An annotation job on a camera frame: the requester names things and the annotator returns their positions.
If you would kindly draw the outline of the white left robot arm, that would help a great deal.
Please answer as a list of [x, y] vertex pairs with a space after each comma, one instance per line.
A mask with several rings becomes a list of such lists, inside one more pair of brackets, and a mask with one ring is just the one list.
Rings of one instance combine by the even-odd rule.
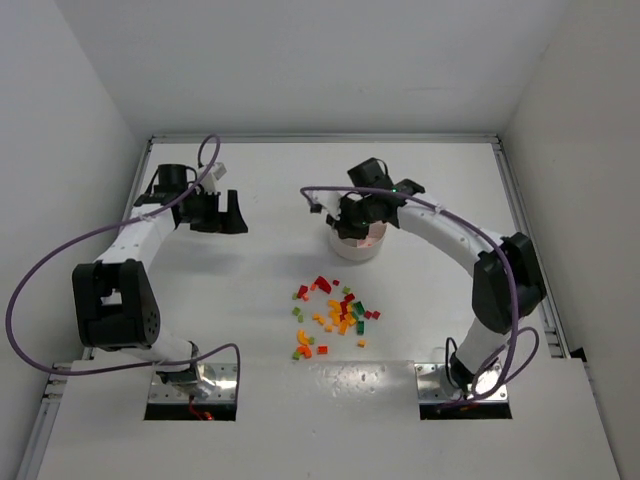
[[238, 194], [227, 192], [227, 208], [219, 209], [221, 163], [196, 169], [162, 164], [150, 185], [135, 200], [130, 224], [94, 262], [79, 264], [72, 287], [79, 337], [86, 347], [122, 351], [154, 364], [160, 380], [194, 397], [205, 397], [214, 379], [198, 360], [199, 349], [161, 325], [158, 303], [147, 275], [162, 243], [180, 225], [207, 234], [245, 234]]

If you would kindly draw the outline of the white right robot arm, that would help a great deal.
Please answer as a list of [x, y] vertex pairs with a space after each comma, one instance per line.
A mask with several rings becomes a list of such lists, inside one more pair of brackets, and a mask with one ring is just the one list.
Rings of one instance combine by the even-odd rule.
[[350, 191], [316, 191], [311, 207], [342, 240], [363, 240], [376, 223], [415, 235], [454, 260], [472, 279], [473, 322], [445, 366], [449, 384], [473, 394], [476, 377], [513, 337], [515, 321], [530, 315], [547, 289], [532, 240], [521, 232], [490, 233], [437, 206], [410, 179], [393, 182], [386, 164], [370, 158], [351, 168]]

